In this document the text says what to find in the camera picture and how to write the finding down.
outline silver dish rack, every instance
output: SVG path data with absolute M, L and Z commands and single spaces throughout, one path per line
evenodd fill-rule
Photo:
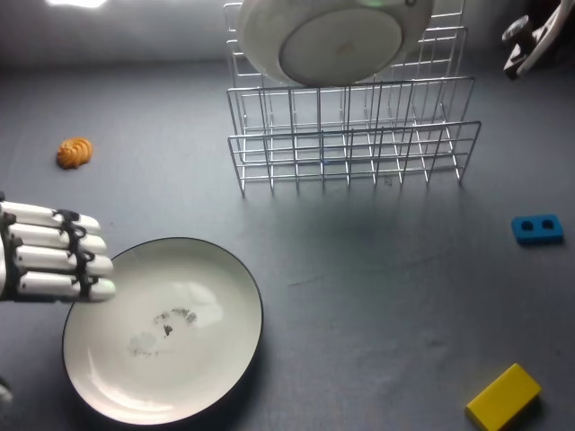
M 464 119 L 473 78 L 459 76 L 467 30 L 464 2 L 436 4 L 419 49 L 370 79 L 346 87 L 278 86 L 245 59 L 235 36 L 241 3 L 224 6 L 230 154 L 246 184 L 345 180 L 452 172 L 461 181 L 481 122 Z

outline metal wire rack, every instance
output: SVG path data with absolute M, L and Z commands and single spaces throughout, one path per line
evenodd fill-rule
M 420 48 L 347 87 L 278 86 L 244 58 L 234 39 L 241 3 L 226 4 L 228 138 L 242 193 L 248 182 L 371 178 L 454 172 L 462 180 L 480 122 L 464 121 L 473 78 L 458 77 L 464 2 L 441 3 Z

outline gray table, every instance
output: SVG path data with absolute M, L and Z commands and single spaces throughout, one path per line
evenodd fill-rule
M 483 129 L 462 188 L 441 174 L 428 189 L 261 184 L 242 198 L 223 64 L 2 75 L 0 188 L 97 217 L 111 254 L 191 236 L 250 268 L 261 352 L 188 429 L 472 430 L 464 405 L 514 362 L 544 388 L 522 429 L 572 429 L 575 75 L 512 83 L 478 60 L 468 118 Z M 56 149 L 76 135 L 96 144 L 93 161 L 62 172 Z M 548 212 L 566 244 L 518 247 L 511 218 Z M 0 373 L 17 399 L 2 430 L 106 426 L 66 381 L 67 310 L 0 304 Z

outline white plate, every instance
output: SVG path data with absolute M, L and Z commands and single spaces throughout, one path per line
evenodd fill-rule
M 116 297 L 75 304 L 64 364 L 78 394 L 134 425 L 191 417 L 226 395 L 261 337 L 258 287 L 235 256 L 209 242 L 147 242 L 114 259 Z
M 244 0 L 238 41 L 281 83 L 348 85 L 414 49 L 432 9 L 433 0 Z

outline blue block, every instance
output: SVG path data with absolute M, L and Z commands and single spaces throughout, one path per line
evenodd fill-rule
M 521 245 L 563 241 L 563 228 L 557 215 L 553 214 L 515 217 L 511 229 Z

